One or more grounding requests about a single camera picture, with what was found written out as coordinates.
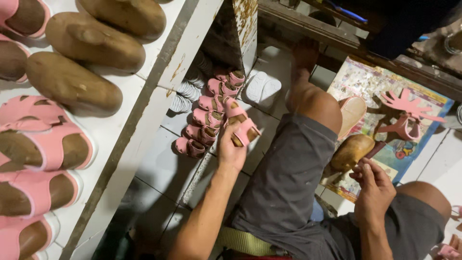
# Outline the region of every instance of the knee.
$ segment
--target knee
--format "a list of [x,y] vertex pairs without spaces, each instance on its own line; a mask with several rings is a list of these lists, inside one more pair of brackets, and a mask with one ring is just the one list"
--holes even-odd
[[436,209],[446,222],[451,217],[451,204],[439,189],[429,183],[422,181],[406,183],[397,187],[396,192],[406,194],[427,203],[432,208]]

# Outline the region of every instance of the rust stain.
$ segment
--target rust stain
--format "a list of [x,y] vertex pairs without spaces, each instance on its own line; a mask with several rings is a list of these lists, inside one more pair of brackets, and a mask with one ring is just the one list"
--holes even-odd
[[181,64],[183,64],[185,56],[186,56],[186,54],[183,54],[183,57],[181,57],[181,62],[180,62],[180,64],[178,64],[178,67],[176,68],[175,72],[173,73],[173,76],[172,76],[172,79],[170,80],[170,82],[172,82],[172,80],[176,77],[176,75],[178,75],[178,70],[180,69]]
[[256,26],[256,13],[258,9],[258,0],[233,0],[234,13],[239,16],[239,21],[237,24],[237,33],[239,36],[244,35],[241,41],[241,47],[243,47],[247,42],[252,30]]

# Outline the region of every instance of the hand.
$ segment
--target hand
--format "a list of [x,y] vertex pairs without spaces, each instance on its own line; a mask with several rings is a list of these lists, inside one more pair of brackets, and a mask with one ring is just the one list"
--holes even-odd
[[239,129],[240,122],[230,124],[226,127],[225,133],[218,143],[218,164],[221,167],[230,167],[239,173],[244,166],[245,157],[247,156],[246,147],[234,146],[231,136],[233,132]]
[[373,161],[363,158],[350,173],[359,182],[361,193],[354,207],[359,226],[384,225],[385,213],[396,195],[390,178]]

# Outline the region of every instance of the leg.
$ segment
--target leg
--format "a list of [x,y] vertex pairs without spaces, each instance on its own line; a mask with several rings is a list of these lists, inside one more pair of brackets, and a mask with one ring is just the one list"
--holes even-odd
[[[397,187],[397,195],[385,215],[385,229],[395,259],[424,259],[444,238],[451,205],[444,195],[425,182]],[[359,229],[353,213],[322,222],[343,255],[361,256]]]
[[[311,65],[304,66],[312,69],[316,57],[313,60],[306,56],[304,60]],[[294,108],[292,114],[281,119],[228,225],[283,248],[298,259],[327,259],[319,250],[328,247],[323,230],[309,218],[315,189],[334,153],[341,114],[332,96],[308,83],[308,69],[300,72],[287,102]],[[300,93],[304,96],[297,99]]]
[[297,113],[320,122],[338,134],[342,127],[342,113],[337,100],[308,82],[319,55],[319,43],[309,38],[300,41],[293,51],[292,86],[286,106]]

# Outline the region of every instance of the floor tile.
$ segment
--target floor tile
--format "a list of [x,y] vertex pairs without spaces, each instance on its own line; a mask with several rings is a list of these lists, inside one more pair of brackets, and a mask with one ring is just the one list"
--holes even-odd
[[435,133],[428,140],[424,149],[420,152],[419,156],[417,156],[417,159],[412,162],[411,166],[407,169],[406,173],[401,178],[401,183],[405,184],[410,181],[417,180],[448,132],[449,129],[442,127],[437,128]]
[[159,127],[136,176],[174,201],[179,201],[189,185],[199,159],[177,155],[174,141],[178,136]]
[[336,75],[337,73],[333,71],[321,66],[316,66],[311,75],[310,82],[316,87],[320,87],[322,90],[327,91]]
[[[291,53],[285,50],[280,50],[276,47],[270,46],[263,50],[261,56],[257,59],[255,66],[249,74],[250,83],[252,77],[260,71],[265,72],[268,75],[268,81],[271,79],[277,79],[281,82],[281,90],[273,102],[273,105],[269,109],[261,110],[274,116],[277,119],[281,119],[282,115],[288,113],[285,104],[285,96],[287,90],[290,88],[290,74],[291,74]],[[246,103],[251,104],[245,98],[245,89],[241,91],[240,99]]]
[[449,130],[417,180],[438,188],[451,205],[462,205],[462,133]]
[[322,192],[324,192],[324,189],[325,189],[325,188],[326,188],[326,187],[324,187],[324,186],[318,184],[318,187],[317,187],[316,190],[315,190],[316,195],[318,195],[318,196],[320,197],[321,194],[322,194]]
[[348,54],[339,50],[339,49],[336,49],[334,47],[331,47],[331,46],[328,46],[327,49],[326,49],[326,52],[325,52],[325,55],[326,56],[329,56],[329,57],[332,57],[334,59],[337,59],[341,62],[344,62],[347,57],[348,57]]
[[[188,191],[185,193],[190,195],[183,198],[183,202],[191,208],[194,208],[199,203],[199,201],[202,200],[204,192],[209,185],[210,180],[212,179],[213,173],[218,167],[217,158],[213,155],[209,156],[210,159],[204,160],[201,163],[201,166],[199,166],[199,170],[194,176],[194,179],[191,181],[191,184],[188,187]],[[236,183],[228,200],[228,205],[225,211],[225,218],[228,216],[236,202],[239,200],[249,180],[250,177],[242,172],[237,177]]]
[[329,205],[333,206],[337,210],[339,216],[345,215],[349,212],[354,212],[353,202],[342,198],[339,194],[331,191],[330,189],[325,189],[321,198]]
[[161,195],[149,209],[139,215],[136,235],[144,244],[157,246],[178,204]]
[[181,206],[178,206],[175,213],[172,214],[170,222],[168,223],[162,238],[160,239],[160,249],[162,256],[167,257],[173,244],[175,243],[176,235],[180,231],[181,226],[186,223],[191,212]]

